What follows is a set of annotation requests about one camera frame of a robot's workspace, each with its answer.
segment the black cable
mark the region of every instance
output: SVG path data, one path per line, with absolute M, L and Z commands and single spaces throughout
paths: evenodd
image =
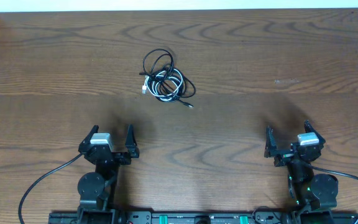
M 160 55 L 155 60 L 150 72 L 148 72 L 145 67 L 145 61 L 151 53 L 156 51 L 162 51 L 164 54 Z M 154 70 L 157 62 L 165 56 L 170 58 L 170 62 L 163 65 L 161 69 Z M 196 94 L 196 87 L 179 69 L 175 68 L 172 54 L 169 51 L 165 49 L 155 49 L 149 52 L 143 58 L 143 72 L 139 73 L 139 75 L 147 76 L 142 89 L 143 93 L 145 93 L 146 89 L 148 89 L 149 92 L 151 92 L 151 94 L 161 102 L 179 101 L 185 106 L 190 108 L 194 107 L 193 105 L 182 101 L 181 98 L 189 98 L 194 96 Z M 171 81 L 176 86 L 176 88 L 172 88 L 170 85 L 168 85 L 167 81 Z M 191 85 L 193 92 L 189 95 L 186 95 L 188 85 Z
M 74 157 L 72 160 L 66 162 L 65 164 L 61 165 L 60 167 L 57 167 L 56 169 L 53 169 L 49 172 L 47 172 L 46 174 L 44 174 L 43 176 L 41 176 L 40 178 L 38 178 L 38 180 L 36 180 L 27 190 L 26 192 L 24 193 L 23 197 L 22 197 L 22 200 L 20 201 L 20 204 L 19 204 L 19 209 L 17 211 L 17 214 L 19 216 L 19 221 L 21 224 L 24 224 L 24 221 L 23 221 L 23 217 L 22 217 L 22 207 L 23 207 L 23 203 L 24 203 L 24 199 L 26 198 L 26 196 L 30 193 L 30 191 L 44 178 L 46 178 L 47 176 L 49 176 L 50 174 L 72 164 L 74 161 L 76 161 L 78 158 L 80 158 L 82 156 L 82 154 L 79 154 L 78 156 Z
M 312 165 L 308 164 L 307 162 L 305 162 L 303 160 L 301 160 L 301 162 L 302 162 L 302 164 L 304 166 L 307 166 L 309 168 L 312 168 L 312 169 L 315 169 L 315 170 L 318 170 L 318 171 L 321 171 L 321 172 L 327 172 L 327 173 L 330 173 L 330 174 L 341 175 L 341 176 L 344 176 L 344 177 L 349 177 L 349 178 L 358 180 L 357 176 L 354 176 L 354 175 L 351 175 L 351 174 L 346 174 L 346 173 L 342 173 L 342 172 L 338 172 L 338 171 L 334 171 L 334 170 L 327 170 L 327 169 L 315 167 L 315 166 L 312 166 Z
M 276 215 L 276 213 L 274 213 L 273 210 L 272 210 L 270 207 L 263 205 L 263 206 L 257 207 L 257 208 L 252 212 L 252 214 L 251 214 L 251 219 L 253 219 L 256 224 L 261 224 L 260 222 L 258 222 L 258 221 L 256 220 L 256 217 L 254 218 L 255 212 L 258 211 L 258 210 L 260 210 L 261 208 L 267 208 L 267 209 L 270 210 L 270 212 L 273 213 L 274 217 L 279 221 L 279 222 L 276 222 L 276 223 L 274 223 L 274 224 L 280 224 L 280 223 L 281 223 L 281 218 L 279 218 L 279 217 Z

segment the white background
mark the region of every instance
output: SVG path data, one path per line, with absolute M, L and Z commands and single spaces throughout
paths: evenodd
M 358 7 L 358 0 L 0 0 L 0 12 Z

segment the tangled cable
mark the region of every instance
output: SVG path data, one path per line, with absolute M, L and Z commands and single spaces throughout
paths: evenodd
M 145 68 L 146 58 L 151 53 L 156 51 L 163 51 L 165 53 L 160 55 L 155 60 L 150 72 L 148 72 Z M 155 65 L 164 56 L 169 56 L 170 62 L 163 65 L 160 70 L 154 71 Z M 181 98 L 189 98 L 194 96 L 196 94 L 196 87 L 179 69 L 175 68 L 172 54 L 169 51 L 165 49 L 155 49 L 149 52 L 143 58 L 143 72 L 140 72 L 139 75 L 146 76 L 144 85 L 142 87 L 143 94 L 146 93 L 146 90 L 149 90 L 149 92 L 161 102 L 179 101 L 185 106 L 190 108 L 194 107 L 193 105 L 182 101 Z M 174 87 L 168 85 L 167 81 L 170 81 Z M 193 87 L 193 92 L 186 96 L 186 91 L 188 90 L 189 84 Z

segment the black wire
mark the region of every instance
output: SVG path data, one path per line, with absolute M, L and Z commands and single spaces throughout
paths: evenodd
M 327 172 L 327 173 L 330 173 L 330 174 L 341 175 L 341 176 L 344 176 L 344 177 L 349 177 L 349 178 L 358 180 L 357 176 L 354 176 L 354 175 L 351 175 L 351 174 L 346 174 L 346 173 L 338 172 L 338 171 L 335 171 L 335 170 L 327 170 L 327 169 L 315 167 L 315 166 L 312 166 L 312 165 L 308 164 L 307 162 L 305 162 L 303 160 L 301 160 L 301 162 L 303 163 L 304 166 L 307 166 L 309 168 L 312 168 L 312 169 L 315 169 L 315 170 L 318 170 L 318 171 L 321 171 L 321 172 Z
M 253 219 L 256 224 L 261 224 L 260 222 L 258 222 L 258 221 L 256 220 L 256 218 L 254 218 L 255 212 L 258 211 L 258 210 L 260 210 L 261 208 L 267 208 L 267 209 L 270 210 L 270 212 L 273 213 L 274 217 L 279 221 L 279 222 L 276 222 L 276 223 L 274 223 L 274 224 L 280 224 L 280 223 L 281 223 L 281 218 L 279 218 L 279 217 L 276 215 L 276 213 L 274 213 L 273 210 L 272 210 L 270 207 L 263 205 L 263 206 L 257 207 L 257 208 L 252 212 L 252 214 L 251 214 L 251 219 Z
M 152 65 L 152 68 L 150 70 L 150 72 L 148 72 L 146 70 L 145 67 L 145 61 L 147 59 L 147 57 L 156 51 L 162 51 L 165 52 L 165 54 L 160 55 L 155 62 Z M 163 58 L 164 56 L 168 56 L 170 57 L 170 62 L 166 63 L 165 65 L 162 66 L 161 69 L 154 71 L 154 67 L 156 66 L 157 62 Z M 178 88 L 178 91 L 176 93 L 174 93 L 174 89 L 168 85 L 168 83 L 166 82 L 168 78 L 170 77 L 175 77 L 178 80 L 181 80 L 182 78 L 180 77 L 179 73 L 177 71 L 179 71 L 181 73 L 181 76 L 183 77 L 183 84 L 180 85 L 180 87 Z M 157 77 L 157 74 L 161 73 L 161 72 L 165 72 L 163 77 Z M 151 52 L 149 52 L 144 58 L 143 58 L 143 72 L 139 73 L 139 75 L 147 75 L 149 78 L 148 82 L 146 83 L 147 87 L 151 90 L 152 89 L 152 83 L 153 82 L 158 82 L 159 83 L 159 88 L 158 88 L 158 95 L 163 95 L 163 96 L 156 96 L 156 99 L 158 99 L 161 102 L 175 102 L 175 101 L 179 101 L 180 103 L 182 103 L 185 106 L 188 106 L 190 108 L 194 107 L 193 105 L 184 102 L 181 100 L 181 98 L 189 98 L 192 97 L 196 94 L 196 87 L 194 86 L 194 84 L 186 77 L 184 76 L 184 74 L 177 68 L 175 68 L 175 64 L 173 62 L 173 57 L 172 54 L 165 50 L 165 49 L 154 49 Z M 175 82 L 177 85 L 179 85 L 180 82 L 176 81 L 175 79 L 169 79 L 171 82 Z M 188 90 L 188 85 L 191 85 L 191 87 L 193 88 L 193 92 L 190 95 L 186 95 L 186 92 Z
M 23 220 L 23 217 L 22 217 L 22 207 L 23 207 L 23 203 L 24 203 L 24 199 L 26 198 L 26 196 L 30 193 L 30 191 L 44 178 L 46 178 L 47 176 L 49 176 L 50 174 L 72 164 L 74 161 L 76 161 L 78 158 L 80 158 L 82 156 L 82 154 L 79 154 L 78 156 L 74 157 L 72 160 L 66 162 L 65 164 L 61 165 L 60 167 L 57 167 L 56 169 L 53 169 L 49 172 L 47 172 L 46 174 L 44 174 L 43 176 L 41 176 L 40 178 L 38 178 L 38 180 L 36 180 L 28 189 L 27 191 L 24 193 L 23 197 L 22 197 L 22 200 L 20 201 L 20 204 L 19 204 L 19 209 L 17 211 L 17 214 L 19 216 L 19 221 L 21 224 L 24 224 L 24 220 Z

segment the wooden surface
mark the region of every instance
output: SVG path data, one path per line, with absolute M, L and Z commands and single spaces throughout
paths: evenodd
M 195 107 L 141 94 L 143 56 L 163 47 L 194 82 Z M 358 9 L 0 14 L 0 223 L 42 174 L 77 155 L 94 124 L 140 159 L 116 203 L 154 210 L 291 205 L 286 168 L 263 157 L 303 120 L 326 138 L 313 164 L 358 175 Z M 76 210 L 84 159 L 43 180 L 27 223 Z M 338 177 L 337 210 L 358 212 L 358 182 Z

